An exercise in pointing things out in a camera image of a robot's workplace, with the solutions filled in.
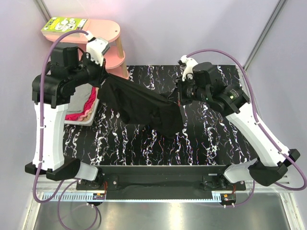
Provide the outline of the black printed t shirt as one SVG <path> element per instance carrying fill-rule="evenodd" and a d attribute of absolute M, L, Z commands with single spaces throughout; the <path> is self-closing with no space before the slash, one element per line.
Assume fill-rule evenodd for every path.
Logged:
<path fill-rule="evenodd" d="M 97 98 L 118 112 L 125 124 L 150 126 L 168 138 L 183 129 L 177 103 L 130 80 L 110 75 L 98 90 Z"/>

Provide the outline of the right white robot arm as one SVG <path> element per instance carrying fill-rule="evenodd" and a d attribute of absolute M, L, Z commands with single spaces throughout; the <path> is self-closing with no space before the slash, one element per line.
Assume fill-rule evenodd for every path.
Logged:
<path fill-rule="evenodd" d="M 219 187 L 228 190 L 246 180 L 262 186 L 277 184 L 298 160 L 299 151 L 288 148 L 270 131 L 257 114 L 254 99 L 240 86 L 226 85 L 219 79 L 215 65 L 185 57 L 179 64 L 183 73 L 176 81 L 178 101 L 207 103 L 241 132 L 257 154 L 256 159 L 227 166 L 218 177 Z"/>

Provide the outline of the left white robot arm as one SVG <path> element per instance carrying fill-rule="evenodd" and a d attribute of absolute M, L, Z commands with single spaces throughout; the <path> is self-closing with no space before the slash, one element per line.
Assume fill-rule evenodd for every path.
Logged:
<path fill-rule="evenodd" d="M 97 190 L 103 186 L 102 170 L 63 154 L 63 129 L 71 96 L 84 84 L 99 87 L 107 77 L 104 54 L 109 42 L 89 37 L 86 51 L 58 38 L 46 57 L 42 73 L 32 82 L 32 100 L 37 120 L 36 148 L 26 173 L 45 175 L 52 181 L 78 178 Z"/>

